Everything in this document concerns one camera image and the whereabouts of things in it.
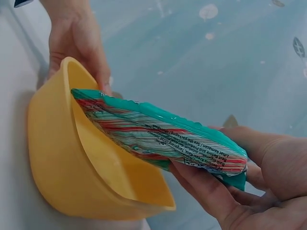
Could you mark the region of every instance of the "blue surface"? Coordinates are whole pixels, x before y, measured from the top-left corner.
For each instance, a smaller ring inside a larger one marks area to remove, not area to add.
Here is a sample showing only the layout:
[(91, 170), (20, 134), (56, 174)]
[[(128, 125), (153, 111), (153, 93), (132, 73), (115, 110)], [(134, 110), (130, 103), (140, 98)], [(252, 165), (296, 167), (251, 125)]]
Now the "blue surface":
[[(92, 0), (112, 88), (203, 125), (233, 114), (261, 131), (307, 136), (307, 60), (293, 47), (294, 37), (307, 47), (307, 1), (281, 1)], [(218, 14), (204, 21), (199, 11), (209, 4)], [(153, 230), (217, 228), (166, 179), (177, 212), (150, 218)]]

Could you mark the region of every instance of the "yellow plastic bowl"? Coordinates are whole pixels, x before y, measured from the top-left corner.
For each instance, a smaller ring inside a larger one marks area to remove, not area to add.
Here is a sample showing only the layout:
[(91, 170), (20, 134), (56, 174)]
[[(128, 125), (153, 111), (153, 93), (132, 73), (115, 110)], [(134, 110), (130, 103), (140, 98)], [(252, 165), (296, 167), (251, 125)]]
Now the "yellow plastic bowl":
[(71, 88), (98, 86), (68, 57), (29, 104), (31, 169), (43, 197), (58, 211), (84, 218), (141, 219), (175, 210), (159, 169), (99, 131), (71, 96)]

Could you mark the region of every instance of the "teal plastic packet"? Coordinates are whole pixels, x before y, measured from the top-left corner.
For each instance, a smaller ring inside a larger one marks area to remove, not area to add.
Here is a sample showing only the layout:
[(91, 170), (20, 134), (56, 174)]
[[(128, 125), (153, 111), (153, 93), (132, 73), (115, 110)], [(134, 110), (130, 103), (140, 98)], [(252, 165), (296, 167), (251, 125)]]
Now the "teal plastic packet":
[(247, 153), (218, 130), (149, 103), (72, 89), (88, 119), (134, 156), (168, 171), (170, 159), (204, 168), (223, 183), (244, 190)]

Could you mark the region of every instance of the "finger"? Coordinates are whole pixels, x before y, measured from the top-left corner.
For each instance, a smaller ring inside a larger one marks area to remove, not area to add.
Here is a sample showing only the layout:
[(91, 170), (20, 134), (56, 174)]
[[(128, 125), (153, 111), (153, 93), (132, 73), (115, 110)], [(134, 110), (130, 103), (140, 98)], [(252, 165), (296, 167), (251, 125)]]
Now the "finger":
[(197, 201), (200, 205), (202, 205), (202, 201), (199, 198), (199, 196), (197, 195), (197, 193), (195, 192), (195, 190), (193, 189), (193, 187), (187, 182), (186, 179), (183, 178), (183, 176), (181, 176), (181, 174), (179, 173), (179, 171), (176, 169), (176, 167), (173, 164), (169, 165), (169, 171), (176, 177), (176, 179), (178, 180), (178, 182), (180, 183), (180, 185), (188, 192), (190, 193)]
[(50, 57), (50, 64), (49, 64), (49, 72), (48, 72), (48, 78), (51, 78), (60, 68), (60, 64), (53, 60), (53, 58)]
[(243, 192), (232, 186), (227, 187), (227, 189), (232, 195), (232, 197), (242, 205), (252, 206), (255, 203), (257, 203), (260, 199), (260, 196)]
[(93, 71), (93, 77), (96, 79), (99, 88), (103, 90), (105, 94), (112, 96), (112, 90), (109, 83), (111, 70), (102, 47), (92, 53), (89, 66)]
[(205, 170), (173, 162), (180, 175), (195, 190), (204, 209), (223, 223), (235, 209), (242, 208), (227, 188)]
[(249, 158), (261, 167), (262, 160), (271, 146), (286, 136), (255, 131), (244, 126), (221, 128), (226, 136), (245, 149)]
[(247, 181), (251, 183), (255, 188), (266, 191), (268, 186), (266, 185), (261, 168), (254, 163), (248, 162)]

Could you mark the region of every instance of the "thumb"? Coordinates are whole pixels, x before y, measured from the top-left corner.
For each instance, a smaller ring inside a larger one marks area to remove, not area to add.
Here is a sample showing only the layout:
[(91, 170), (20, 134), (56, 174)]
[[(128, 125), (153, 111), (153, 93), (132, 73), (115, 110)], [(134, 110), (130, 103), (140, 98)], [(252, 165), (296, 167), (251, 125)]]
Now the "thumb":
[(260, 167), (264, 156), (268, 153), (267, 150), (280, 140), (289, 138), (285, 135), (258, 132), (245, 126), (223, 127), (219, 131), (245, 149), (248, 157)]

